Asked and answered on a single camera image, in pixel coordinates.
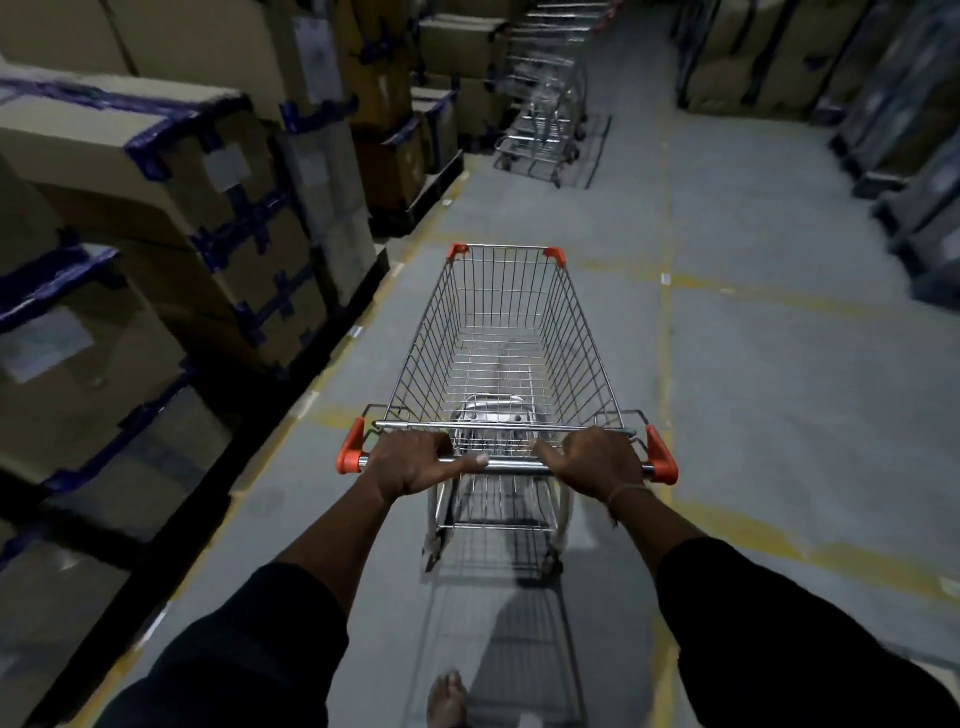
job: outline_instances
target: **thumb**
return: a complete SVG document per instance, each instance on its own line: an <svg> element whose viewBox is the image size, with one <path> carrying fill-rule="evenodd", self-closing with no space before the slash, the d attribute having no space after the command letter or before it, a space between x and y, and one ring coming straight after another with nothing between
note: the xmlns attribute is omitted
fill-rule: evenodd
<svg viewBox="0 0 960 728"><path fill-rule="evenodd" d="M486 468L488 463L490 463L490 456L485 452L462 455L452 463L437 463L430 469L430 480L443 483L445 480L464 473L478 473Z"/></svg>
<svg viewBox="0 0 960 728"><path fill-rule="evenodd" d="M531 448L537 459L549 468L554 475L564 468L563 454L552 445L543 440L538 440Z"/></svg>

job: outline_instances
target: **bracelet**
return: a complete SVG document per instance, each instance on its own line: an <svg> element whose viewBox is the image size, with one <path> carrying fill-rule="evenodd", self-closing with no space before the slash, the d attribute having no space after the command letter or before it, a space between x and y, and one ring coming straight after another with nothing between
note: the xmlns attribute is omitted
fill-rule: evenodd
<svg viewBox="0 0 960 728"><path fill-rule="evenodd" d="M619 488L613 491L610 494L610 497L607 498L607 513L610 515L610 521L614 528L620 524L620 521L618 521L616 516L613 514L613 499L624 491L646 491L647 493L652 493L650 488L647 487L646 483L627 483L625 485L621 485Z"/></svg>

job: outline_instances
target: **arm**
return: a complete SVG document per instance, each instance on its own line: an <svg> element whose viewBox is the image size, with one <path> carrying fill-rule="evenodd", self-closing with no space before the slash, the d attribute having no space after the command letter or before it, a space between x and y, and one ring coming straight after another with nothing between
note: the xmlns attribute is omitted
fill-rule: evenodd
<svg viewBox="0 0 960 728"><path fill-rule="evenodd" d="M707 726L960 725L943 686L832 604L661 503L626 437L592 428L535 454L607 505L653 574L680 674Z"/></svg>
<svg viewBox="0 0 960 728"><path fill-rule="evenodd" d="M150 674L120 693L98 728L326 725L347 651L347 617L373 541L397 498L486 465L440 463L441 433L380 438L366 471L276 560L187 627Z"/></svg>

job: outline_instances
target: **person's right arm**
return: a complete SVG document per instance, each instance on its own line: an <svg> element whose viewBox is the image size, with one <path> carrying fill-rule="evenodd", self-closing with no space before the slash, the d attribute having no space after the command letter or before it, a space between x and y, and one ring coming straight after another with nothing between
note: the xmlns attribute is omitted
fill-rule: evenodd
<svg viewBox="0 0 960 728"><path fill-rule="evenodd" d="M960 708L926 672L660 502L623 435L591 428L567 436L563 451L540 442L534 453L630 534L654 576L687 696L707 728L960 725Z"/></svg>

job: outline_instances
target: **person's left hand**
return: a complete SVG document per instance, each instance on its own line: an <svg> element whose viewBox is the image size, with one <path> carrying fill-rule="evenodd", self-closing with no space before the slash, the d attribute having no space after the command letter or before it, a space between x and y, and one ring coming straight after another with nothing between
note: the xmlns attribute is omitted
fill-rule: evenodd
<svg viewBox="0 0 960 728"><path fill-rule="evenodd" d="M362 477L375 482L383 497L393 502L451 477L482 471L490 462L486 453L463 455L452 463L440 462L441 456L452 454L453 444L445 432L387 432L373 447Z"/></svg>

